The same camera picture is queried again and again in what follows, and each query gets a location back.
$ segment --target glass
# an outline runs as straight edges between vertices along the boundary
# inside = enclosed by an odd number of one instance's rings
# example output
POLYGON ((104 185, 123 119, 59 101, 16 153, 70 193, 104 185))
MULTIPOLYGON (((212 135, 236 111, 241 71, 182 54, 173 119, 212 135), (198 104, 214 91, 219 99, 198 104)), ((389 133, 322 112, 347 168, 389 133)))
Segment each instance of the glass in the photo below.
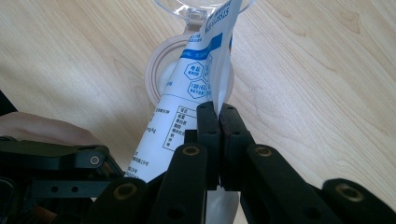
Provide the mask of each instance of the glass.
MULTIPOLYGON (((155 0, 155 2, 169 13, 188 19, 192 10, 205 12, 204 15, 210 16, 227 0, 155 0)), ((253 2, 254 0, 242 0, 240 12, 247 9, 253 2)))

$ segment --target brass bolt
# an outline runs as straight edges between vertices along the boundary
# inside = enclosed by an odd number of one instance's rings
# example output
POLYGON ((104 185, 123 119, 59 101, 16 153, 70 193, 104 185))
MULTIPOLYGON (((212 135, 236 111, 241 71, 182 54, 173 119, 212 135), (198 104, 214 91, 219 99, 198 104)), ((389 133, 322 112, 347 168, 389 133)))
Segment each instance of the brass bolt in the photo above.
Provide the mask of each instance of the brass bolt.
POLYGON ((137 186, 133 183, 124 183, 116 187, 113 191, 114 198, 126 200, 137 193, 137 186))
POLYGON ((256 148, 254 148, 254 151, 256 152, 257 155, 263 156, 263 157, 269 157, 272 155, 271 149, 266 148, 266 147, 256 147, 256 148))
POLYGON ((198 147, 185 147, 183 148, 183 154, 187 156, 195 156, 199 154, 199 148, 198 147))
POLYGON ((361 202, 364 199, 364 195, 360 191, 350 187, 348 184, 342 183, 337 185, 335 191, 354 203, 361 202))

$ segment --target hand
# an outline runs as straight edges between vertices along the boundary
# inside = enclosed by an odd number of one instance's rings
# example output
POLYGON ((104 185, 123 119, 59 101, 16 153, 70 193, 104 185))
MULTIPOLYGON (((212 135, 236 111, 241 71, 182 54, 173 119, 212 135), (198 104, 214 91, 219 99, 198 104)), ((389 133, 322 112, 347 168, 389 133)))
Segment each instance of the hand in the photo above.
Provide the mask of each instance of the hand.
MULTIPOLYGON (((90 132, 73 124, 22 112, 14 112, 0 117, 0 136, 5 135, 17 140, 58 145, 101 145, 100 141, 90 132)), ((56 214, 40 206, 34 208, 34 214, 39 223, 43 224, 50 224, 56 218, 56 214)))

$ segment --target blue label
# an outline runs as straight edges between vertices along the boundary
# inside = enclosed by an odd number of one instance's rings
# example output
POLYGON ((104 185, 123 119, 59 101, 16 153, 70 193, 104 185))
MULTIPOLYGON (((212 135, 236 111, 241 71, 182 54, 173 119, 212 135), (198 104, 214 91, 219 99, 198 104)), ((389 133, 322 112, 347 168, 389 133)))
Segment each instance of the blue label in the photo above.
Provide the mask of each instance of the blue label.
POLYGON ((209 45, 205 49, 184 49, 180 58, 193 59, 197 61, 205 60, 210 51, 218 49, 221 46, 222 33, 212 38, 209 45))

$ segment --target wood grain surface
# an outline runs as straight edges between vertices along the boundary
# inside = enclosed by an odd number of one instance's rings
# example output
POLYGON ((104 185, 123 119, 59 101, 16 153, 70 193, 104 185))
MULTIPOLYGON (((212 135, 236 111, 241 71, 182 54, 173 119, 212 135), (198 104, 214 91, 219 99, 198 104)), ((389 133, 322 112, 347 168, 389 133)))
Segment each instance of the wood grain surface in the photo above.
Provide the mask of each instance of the wood grain surface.
MULTIPOLYGON (((0 89, 90 130, 125 170, 154 110, 149 55, 184 26, 153 1, 2 0, 0 89)), ((228 103, 256 142, 316 187, 347 178, 396 210, 396 1, 256 1, 232 63, 228 103)))

